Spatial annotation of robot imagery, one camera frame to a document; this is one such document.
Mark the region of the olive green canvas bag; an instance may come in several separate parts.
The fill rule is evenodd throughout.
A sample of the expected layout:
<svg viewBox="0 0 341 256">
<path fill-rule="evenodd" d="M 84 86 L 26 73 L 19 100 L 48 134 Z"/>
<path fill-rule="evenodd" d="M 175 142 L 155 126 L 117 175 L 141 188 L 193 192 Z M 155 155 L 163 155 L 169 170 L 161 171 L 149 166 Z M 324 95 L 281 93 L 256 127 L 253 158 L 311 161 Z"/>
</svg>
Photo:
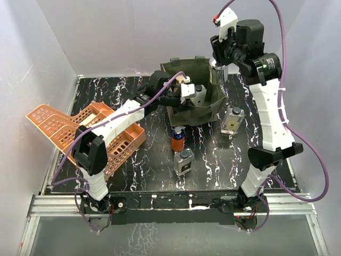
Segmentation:
<svg viewBox="0 0 341 256">
<path fill-rule="evenodd" d="M 205 103 L 202 107 L 195 106 L 191 99 L 187 99 L 183 103 L 182 109 L 167 107 L 168 118 L 172 127 L 198 126 L 217 121 L 217 114 L 225 105 L 228 96 L 223 92 L 222 85 L 216 86 L 210 83 L 209 59 L 201 56 L 196 56 L 193 59 L 172 58 L 169 62 L 160 64 L 161 70 L 171 76 L 182 71 L 191 78 L 191 83 L 203 85 L 207 89 Z"/>
</svg>

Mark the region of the clear square bottle black cap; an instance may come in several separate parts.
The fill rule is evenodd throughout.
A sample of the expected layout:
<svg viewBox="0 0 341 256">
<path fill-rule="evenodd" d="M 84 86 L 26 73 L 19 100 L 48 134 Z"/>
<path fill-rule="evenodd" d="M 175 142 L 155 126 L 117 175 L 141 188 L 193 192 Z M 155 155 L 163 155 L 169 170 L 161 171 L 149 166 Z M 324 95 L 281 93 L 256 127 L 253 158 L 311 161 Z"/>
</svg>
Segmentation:
<svg viewBox="0 0 341 256">
<path fill-rule="evenodd" d="M 227 135 L 236 134 L 244 116 L 245 112 L 243 109 L 239 107 L 228 108 L 221 125 L 221 133 Z"/>
</svg>

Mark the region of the white rectangular lotion bottle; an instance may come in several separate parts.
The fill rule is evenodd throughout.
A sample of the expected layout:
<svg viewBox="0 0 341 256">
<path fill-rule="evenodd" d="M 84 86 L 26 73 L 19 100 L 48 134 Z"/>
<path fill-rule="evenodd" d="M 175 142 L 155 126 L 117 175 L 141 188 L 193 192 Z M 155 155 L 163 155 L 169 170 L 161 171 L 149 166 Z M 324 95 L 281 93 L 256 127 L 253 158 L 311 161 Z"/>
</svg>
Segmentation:
<svg viewBox="0 0 341 256">
<path fill-rule="evenodd" d="M 205 103 L 207 89 L 203 85 L 200 85 L 200 84 L 195 85 L 195 89 L 196 89 L 196 96 L 191 98 L 191 102 L 195 106 L 202 107 Z"/>
</svg>

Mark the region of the orange bottle blue pump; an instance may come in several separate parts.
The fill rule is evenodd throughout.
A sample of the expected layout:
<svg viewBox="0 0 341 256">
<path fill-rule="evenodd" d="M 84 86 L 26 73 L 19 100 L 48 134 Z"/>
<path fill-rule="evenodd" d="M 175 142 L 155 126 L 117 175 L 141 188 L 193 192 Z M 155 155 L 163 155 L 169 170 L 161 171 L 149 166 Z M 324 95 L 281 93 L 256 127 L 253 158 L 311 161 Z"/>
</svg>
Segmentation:
<svg viewBox="0 0 341 256">
<path fill-rule="evenodd" d="M 184 148 L 185 126 L 176 126 L 172 132 L 172 150 L 180 152 Z"/>
</svg>

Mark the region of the beige brown lotion bottle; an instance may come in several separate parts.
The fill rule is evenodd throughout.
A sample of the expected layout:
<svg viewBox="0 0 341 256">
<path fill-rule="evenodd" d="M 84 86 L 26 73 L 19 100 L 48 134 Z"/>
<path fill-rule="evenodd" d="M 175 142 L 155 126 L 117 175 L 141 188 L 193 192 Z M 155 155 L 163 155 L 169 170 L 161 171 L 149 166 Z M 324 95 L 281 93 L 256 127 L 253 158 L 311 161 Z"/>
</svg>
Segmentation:
<svg viewBox="0 0 341 256">
<path fill-rule="evenodd" d="M 186 83 L 187 77 L 184 75 L 178 75 L 175 79 L 175 87 L 180 88 L 182 84 Z"/>
</svg>

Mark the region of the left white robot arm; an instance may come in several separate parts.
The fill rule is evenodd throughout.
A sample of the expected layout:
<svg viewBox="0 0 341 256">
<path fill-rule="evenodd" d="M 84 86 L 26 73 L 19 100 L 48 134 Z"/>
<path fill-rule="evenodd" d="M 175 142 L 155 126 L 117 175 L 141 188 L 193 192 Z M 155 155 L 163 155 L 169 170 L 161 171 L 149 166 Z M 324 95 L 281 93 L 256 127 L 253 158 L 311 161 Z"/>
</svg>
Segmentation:
<svg viewBox="0 0 341 256">
<path fill-rule="evenodd" d="M 184 101 L 181 86 L 190 80 L 180 71 L 174 76 L 156 70 L 147 84 L 140 86 L 135 95 L 114 113 L 97 124 L 81 125 L 75 132 L 71 144 L 71 155 L 83 174 L 85 188 L 82 196 L 87 196 L 86 204 L 97 212 L 109 209 L 110 199 L 105 170 L 109 161 L 109 145 L 132 124 L 144 119 L 158 106 L 179 106 Z"/>
</svg>

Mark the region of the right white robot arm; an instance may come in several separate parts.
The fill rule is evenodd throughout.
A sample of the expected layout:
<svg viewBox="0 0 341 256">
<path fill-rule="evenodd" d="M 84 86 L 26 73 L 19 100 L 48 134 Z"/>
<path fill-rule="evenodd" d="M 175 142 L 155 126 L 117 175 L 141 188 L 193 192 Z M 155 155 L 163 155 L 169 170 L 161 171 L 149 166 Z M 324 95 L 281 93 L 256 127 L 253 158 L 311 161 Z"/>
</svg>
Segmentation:
<svg viewBox="0 0 341 256">
<path fill-rule="evenodd" d="M 261 201 L 263 182 L 284 159 L 303 152 L 279 116 L 278 96 L 282 68 L 279 57 L 264 52 L 264 26 L 256 19 L 215 17 L 220 33 L 210 39 L 218 66 L 235 64 L 249 87 L 262 127 L 261 146 L 248 149 L 250 168 L 238 189 L 234 205 L 251 211 Z"/>
</svg>

